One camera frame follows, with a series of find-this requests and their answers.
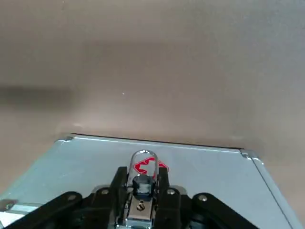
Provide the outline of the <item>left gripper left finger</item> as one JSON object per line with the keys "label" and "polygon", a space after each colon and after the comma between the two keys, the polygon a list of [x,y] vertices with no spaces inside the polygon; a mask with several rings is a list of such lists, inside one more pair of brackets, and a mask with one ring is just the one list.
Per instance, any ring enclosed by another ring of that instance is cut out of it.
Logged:
{"label": "left gripper left finger", "polygon": [[127,167],[119,167],[109,187],[83,197],[65,192],[22,218],[7,229],[107,229],[114,226],[118,191],[127,181]]}

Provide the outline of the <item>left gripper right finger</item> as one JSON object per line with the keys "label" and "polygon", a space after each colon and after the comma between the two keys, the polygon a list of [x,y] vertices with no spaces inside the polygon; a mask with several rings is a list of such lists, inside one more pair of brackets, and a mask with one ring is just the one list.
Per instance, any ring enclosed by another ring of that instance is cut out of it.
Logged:
{"label": "left gripper right finger", "polygon": [[168,170],[159,168],[156,229],[256,229],[253,223],[210,193],[190,198],[170,187]]}

